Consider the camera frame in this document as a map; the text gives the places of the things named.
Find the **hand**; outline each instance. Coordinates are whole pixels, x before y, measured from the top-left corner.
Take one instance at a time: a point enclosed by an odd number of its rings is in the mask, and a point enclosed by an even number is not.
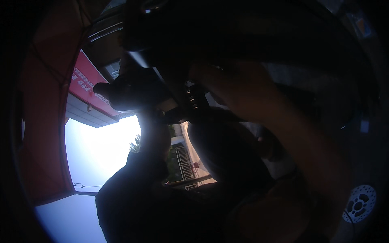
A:
[[[226,67],[222,71],[196,63],[189,71],[189,78],[211,90],[232,112],[247,121],[261,123],[285,102],[262,64],[228,61]]]

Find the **wire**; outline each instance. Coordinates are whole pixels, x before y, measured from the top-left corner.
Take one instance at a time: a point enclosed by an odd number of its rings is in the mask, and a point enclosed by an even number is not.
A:
[[[351,239],[351,242],[352,242],[354,240],[354,236],[355,236],[355,225],[354,225],[354,222],[352,221],[349,213],[347,213],[346,210],[344,210],[344,212],[347,214],[347,217],[349,217],[351,224],[352,224],[352,239]]]

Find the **sleeve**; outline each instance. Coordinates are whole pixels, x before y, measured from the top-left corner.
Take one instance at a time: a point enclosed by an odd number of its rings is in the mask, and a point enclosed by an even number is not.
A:
[[[134,222],[142,221],[163,197],[155,188],[162,187],[167,176],[163,160],[150,153],[129,153],[127,164],[96,195],[97,216],[107,242],[137,242]]]

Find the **tree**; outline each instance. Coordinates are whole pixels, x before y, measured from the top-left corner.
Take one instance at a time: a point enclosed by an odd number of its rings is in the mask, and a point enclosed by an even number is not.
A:
[[[140,148],[140,135],[138,134],[135,137],[135,144],[134,143],[130,143],[130,152],[138,153],[139,152],[139,148]]]

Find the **person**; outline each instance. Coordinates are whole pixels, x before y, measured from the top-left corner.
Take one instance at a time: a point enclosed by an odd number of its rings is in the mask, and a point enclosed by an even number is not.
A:
[[[167,125],[137,114],[139,153],[96,196],[107,242],[329,242],[350,192],[350,169],[334,143],[294,107],[260,63],[227,61],[229,71],[193,64],[189,78],[242,119],[266,127],[296,163],[274,180],[258,151],[228,123],[190,124],[201,161],[217,181],[185,191],[163,185]]]

